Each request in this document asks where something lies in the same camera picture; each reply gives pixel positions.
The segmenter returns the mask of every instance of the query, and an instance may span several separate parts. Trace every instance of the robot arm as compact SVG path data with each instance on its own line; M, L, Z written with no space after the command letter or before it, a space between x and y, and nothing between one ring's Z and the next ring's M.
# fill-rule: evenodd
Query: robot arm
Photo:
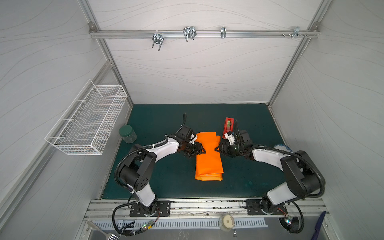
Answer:
M270 214L279 204L293 202L305 197L320 197L324 194L325 180L311 158L304 151L288 152L280 149L253 145L246 131L236 130L225 134L228 141L221 143L216 151L229 156L244 156L247 159L265 162L284 172L286 182L262 196L262 210Z
M162 142L144 147L140 144L133 145L129 154L116 167L114 177L117 184L133 194L145 215L154 214L157 206L157 197L149 185L155 163L176 152L186 157L205 153L202 144L196 142L196 133L184 126L184 123L177 132L166 136L167 139Z

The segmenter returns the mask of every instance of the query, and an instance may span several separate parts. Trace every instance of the red box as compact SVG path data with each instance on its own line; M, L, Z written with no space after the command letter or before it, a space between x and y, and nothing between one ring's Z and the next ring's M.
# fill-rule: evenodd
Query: red box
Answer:
M223 138L224 139L226 139L224 134L226 134L229 131L233 132L233 123L234 122L235 122L235 120L233 118L225 118L224 131L223 131Z

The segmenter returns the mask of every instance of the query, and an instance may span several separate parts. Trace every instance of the metal spatula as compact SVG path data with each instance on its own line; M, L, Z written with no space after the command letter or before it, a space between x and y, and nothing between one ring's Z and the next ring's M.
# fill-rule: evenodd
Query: metal spatula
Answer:
M119 238L114 235L114 234L111 234L111 233L105 233L103 232L103 230L101 230L98 226L96 226L93 222L91 221L87 221L87 224L88 226L90 226L91 228L93 228L94 230L97 230L99 232L101 232L102 234L105 235L105 238L106 240L119 240Z

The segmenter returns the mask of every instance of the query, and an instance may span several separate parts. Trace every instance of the metal bracket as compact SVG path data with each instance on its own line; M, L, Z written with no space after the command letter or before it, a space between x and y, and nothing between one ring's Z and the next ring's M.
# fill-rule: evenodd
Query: metal bracket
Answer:
M290 34L291 38L304 37L304 35L302 35L302 34L299 33L299 30L300 30L300 28L299 28L299 27L296 27L296 28L293 30L293 33Z
M88 23L88 26L89 26L89 32L90 32L90 33L95 33L95 32L97 32L96 24L94 24L94 23Z
M195 39L196 36L196 28L193 26L186 27L183 29L185 40L188 41L188 38L192 38L192 40Z
M170 213L170 201L158 201L156 208L160 211L160 217L169 217ZM146 216L142 211L140 211L140 206L137 203L134 203L132 205L131 211L129 213L130 217L151 217Z
M221 38L225 38L227 36L227 28L221 27Z
M247 206L248 215L265 215L260 205L260 199L246 199L245 204ZM278 207L281 210L285 211L286 213L288 212L284 203L279 204ZM269 215L281 215L281 214L283 213L280 212L280 210L277 210Z
M319 25L320 25L320 22L314 22L311 27L311 31L318 31Z
M163 44L163 41L164 41L164 38L161 34L158 34L158 33L155 33L153 36L152 36L152 40L153 40L153 43L152 43L152 48L153 46L156 44L160 44L159 45L159 51L160 51L160 48L161 48L161 45Z

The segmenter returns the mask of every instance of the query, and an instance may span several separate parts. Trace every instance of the round white object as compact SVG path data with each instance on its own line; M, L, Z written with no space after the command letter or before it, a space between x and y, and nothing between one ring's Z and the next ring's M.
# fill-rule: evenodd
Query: round white object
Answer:
M228 232L235 226L235 220L230 215L223 215L219 218L219 227L221 230Z

